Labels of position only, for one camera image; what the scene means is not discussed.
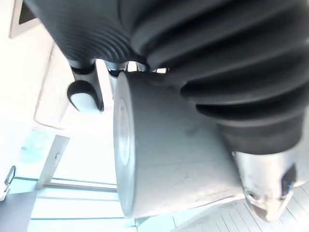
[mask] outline glass panel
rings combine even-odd
[[[71,137],[53,178],[116,184],[112,130],[108,138]]]
[[[39,179],[55,135],[33,129],[20,150],[16,176]]]
[[[120,202],[40,199],[31,218],[123,218]]]
[[[118,201],[118,194],[115,192],[87,191],[61,188],[45,188],[39,192],[38,197],[57,198],[82,198],[93,200]]]
[[[28,232],[136,232],[133,219],[30,220]]]
[[[89,187],[117,189],[117,185],[116,184],[101,184],[101,183],[87,182],[87,181],[52,179],[51,183],[53,183],[53,184],[62,184],[62,185],[79,185],[79,186],[89,186]]]

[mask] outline black plastic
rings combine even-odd
[[[88,68],[77,69],[71,67],[71,69],[75,82],[68,88],[69,100],[74,93],[88,93],[95,100],[98,110],[104,111],[104,102],[95,63]]]
[[[299,141],[309,102],[307,0],[26,3],[102,104],[93,60],[137,61],[144,72],[168,68],[146,78],[182,86],[235,151],[271,154]]]
[[[104,104],[99,100],[95,88],[87,81],[75,81],[71,83],[67,90],[67,96],[71,104],[75,107],[75,109],[79,110],[71,100],[71,96],[77,93],[86,93],[89,94],[95,101],[97,108],[99,111],[104,111]]]

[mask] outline white wall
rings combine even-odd
[[[0,113],[31,120],[53,40],[42,24],[9,39],[13,1],[0,1]]]

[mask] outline chrome metal part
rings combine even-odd
[[[262,220],[277,220],[293,194],[294,149],[267,155],[235,152],[235,158],[251,210]]]

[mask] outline white cylindrical object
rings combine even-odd
[[[114,97],[118,193],[127,217],[145,217],[243,197],[216,127],[169,87],[123,72]]]

